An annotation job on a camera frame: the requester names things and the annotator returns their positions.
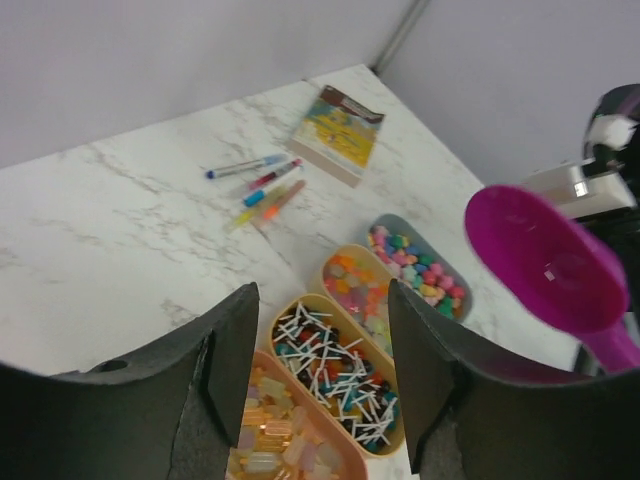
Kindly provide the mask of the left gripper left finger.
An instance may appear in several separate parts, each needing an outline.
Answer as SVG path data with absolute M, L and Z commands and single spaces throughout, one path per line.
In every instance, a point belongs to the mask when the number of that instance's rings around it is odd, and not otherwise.
M 221 479 L 239 440 L 259 316 L 246 284 L 87 372 L 1 368 L 5 479 Z

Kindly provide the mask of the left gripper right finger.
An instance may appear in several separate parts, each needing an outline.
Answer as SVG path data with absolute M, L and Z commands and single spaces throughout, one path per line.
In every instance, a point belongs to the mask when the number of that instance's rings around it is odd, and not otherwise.
M 399 281 L 388 309 L 411 470 L 423 479 L 635 479 L 639 373 L 522 357 Z

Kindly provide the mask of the magenta plastic scoop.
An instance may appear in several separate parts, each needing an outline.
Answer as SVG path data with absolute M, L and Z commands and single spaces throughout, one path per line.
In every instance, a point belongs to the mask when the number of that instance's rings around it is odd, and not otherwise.
M 579 340 L 608 372 L 638 367 L 623 322 L 626 275 L 608 246 L 541 196 L 510 185 L 476 192 L 464 226 L 479 259 L 532 315 Z

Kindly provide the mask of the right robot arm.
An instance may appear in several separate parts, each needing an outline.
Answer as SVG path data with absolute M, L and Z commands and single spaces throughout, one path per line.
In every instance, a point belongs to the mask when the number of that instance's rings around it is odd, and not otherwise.
M 522 185 L 582 224 L 639 281 L 639 85 L 605 93 L 588 121 L 582 159 L 533 174 Z

